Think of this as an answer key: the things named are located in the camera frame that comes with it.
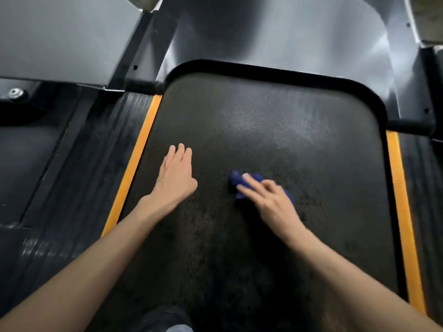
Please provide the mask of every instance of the treadmill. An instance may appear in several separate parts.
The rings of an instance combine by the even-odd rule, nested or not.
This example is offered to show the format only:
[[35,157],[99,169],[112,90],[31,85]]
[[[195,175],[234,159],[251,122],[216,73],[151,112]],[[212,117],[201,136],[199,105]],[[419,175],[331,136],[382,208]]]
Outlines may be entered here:
[[[31,34],[46,2],[12,30]],[[30,36],[41,40],[35,50],[16,35],[7,47],[22,54],[1,49],[0,77],[21,82],[2,97],[9,107],[45,116],[69,106],[17,220],[2,229],[14,247],[3,314],[123,219],[182,142],[198,189],[153,230],[89,330],[129,329],[163,304],[185,308],[196,331],[353,330],[312,270],[235,201],[233,169],[276,180],[314,234],[438,321],[431,293],[442,270],[430,271],[417,225],[427,220],[411,211],[416,182],[430,177],[408,180],[414,154],[431,163],[411,144],[440,131],[439,74],[429,74],[438,57],[417,43],[407,2],[162,0],[152,13],[127,0],[52,2],[61,13],[42,26],[61,14],[63,25]],[[72,7],[88,9],[81,22]]]

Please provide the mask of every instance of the blue cloth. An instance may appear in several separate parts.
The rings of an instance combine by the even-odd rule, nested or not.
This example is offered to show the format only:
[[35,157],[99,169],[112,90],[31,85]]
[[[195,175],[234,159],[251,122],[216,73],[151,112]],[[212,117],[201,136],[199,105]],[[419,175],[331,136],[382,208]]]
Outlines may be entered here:
[[[260,175],[259,173],[251,173],[250,175],[257,182],[261,182],[264,180],[263,176]],[[243,179],[243,177],[241,176],[241,174],[237,170],[232,170],[230,182],[233,186],[243,185],[243,186],[247,187],[248,189],[252,189],[251,186],[245,182],[245,180]],[[288,196],[288,198],[291,200],[291,203],[294,204],[295,199],[291,195],[291,193],[289,193],[288,190],[285,190],[285,193]],[[237,192],[237,194],[235,195],[236,200],[241,200],[241,199],[245,199],[245,198],[246,198],[246,196],[244,194],[242,194],[241,192]]]

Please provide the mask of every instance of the finger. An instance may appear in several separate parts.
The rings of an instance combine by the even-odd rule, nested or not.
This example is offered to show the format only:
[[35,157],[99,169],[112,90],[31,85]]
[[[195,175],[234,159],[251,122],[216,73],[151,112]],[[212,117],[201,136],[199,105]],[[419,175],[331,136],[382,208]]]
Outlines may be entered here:
[[177,152],[174,155],[173,162],[180,162],[183,158],[183,154],[185,153],[185,145],[183,143],[179,144]]
[[254,178],[252,178],[252,176],[249,173],[243,174],[242,178],[259,195],[261,195],[263,197],[268,195],[269,192],[264,188],[264,186],[262,184],[260,184],[259,182],[257,182]]
[[185,153],[183,154],[182,161],[186,161],[186,162],[191,163],[191,160],[192,160],[192,149],[187,148]]
[[164,169],[166,169],[167,167],[169,167],[169,164],[171,164],[172,159],[174,158],[174,154],[175,154],[175,146],[171,145],[169,146],[169,150],[168,150],[168,154],[165,157],[165,166]]
[[261,182],[261,184],[264,186],[265,189],[267,189],[272,193],[277,193],[278,191],[278,185],[274,181],[265,179],[264,181]]
[[251,200],[256,206],[264,202],[263,196],[254,190],[248,189],[246,186],[237,185],[237,190],[244,194],[249,200]]
[[163,173],[165,171],[165,163],[166,163],[166,156],[163,159],[162,165],[160,165],[160,172],[159,172],[159,177],[158,178],[163,176]]

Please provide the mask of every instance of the black treadmill belt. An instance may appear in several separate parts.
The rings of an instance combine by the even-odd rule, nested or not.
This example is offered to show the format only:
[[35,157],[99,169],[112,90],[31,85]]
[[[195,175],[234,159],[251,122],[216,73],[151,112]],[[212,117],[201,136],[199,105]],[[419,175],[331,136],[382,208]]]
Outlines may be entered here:
[[231,170],[274,179],[325,243],[398,293],[380,128],[351,95],[195,73],[167,89],[122,217],[150,193],[169,145],[193,149],[198,189],[150,234],[97,314],[118,328],[176,304],[195,331],[335,331],[324,285],[235,203]]

